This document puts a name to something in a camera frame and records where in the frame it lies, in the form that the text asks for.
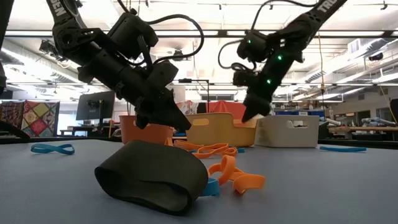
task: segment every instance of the blue rubber band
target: blue rubber band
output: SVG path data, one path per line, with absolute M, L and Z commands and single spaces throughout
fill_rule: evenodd
M 65 155 L 73 155 L 75 153 L 75 148 L 71 144 L 63 144 L 61 146 L 51 146 L 48 144 L 34 144 L 30 151 L 36 153 L 49 153 L 49 152 L 59 152 Z
M 218 196 L 220 195 L 220 185 L 218 184 L 218 180 L 210 178 L 207 182 L 207 186 L 204 189 L 202 196 Z
M 350 147 L 350 148 L 343 148 L 343 147 L 325 147 L 321 146 L 321 150 L 332 151 L 332 152 L 365 152 L 365 147 Z

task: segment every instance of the computer monitor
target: computer monitor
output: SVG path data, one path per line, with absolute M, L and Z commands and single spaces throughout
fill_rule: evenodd
M 114 91 L 81 95 L 77 106 L 76 120 L 112 118 Z

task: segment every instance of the storage bin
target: storage bin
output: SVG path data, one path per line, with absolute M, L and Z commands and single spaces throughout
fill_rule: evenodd
M 302 121 L 303 127 L 295 127 Z M 316 147 L 319 116 L 275 115 L 258 119 L 255 145 L 267 147 Z
M 248 123 L 251 127 L 236 127 L 231 113 L 191 114 L 187 118 L 192 124 L 187 130 L 188 142 L 206 146 L 228 143 L 235 147 L 254 144 L 255 121 Z
M 159 124 L 148 124 L 145 129 L 136 126 L 135 116 L 119 116 L 122 142 L 141 140 L 156 144 L 164 144 L 167 138 L 173 137 L 173 128 Z

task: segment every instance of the colorful quilt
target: colorful quilt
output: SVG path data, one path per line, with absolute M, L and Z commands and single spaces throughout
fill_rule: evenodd
M 0 105 L 1 120 L 21 128 L 24 103 L 4 102 Z
M 25 101 L 21 129 L 30 137 L 53 137 L 57 133 L 59 103 Z

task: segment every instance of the yellow bin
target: yellow bin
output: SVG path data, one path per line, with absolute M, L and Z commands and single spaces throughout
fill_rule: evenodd
M 246 147 L 254 144 L 256 120 L 236 127 L 231 113 L 204 113 L 186 115 L 192 127 L 187 131 L 187 141 L 194 144 L 212 145 L 228 143 Z

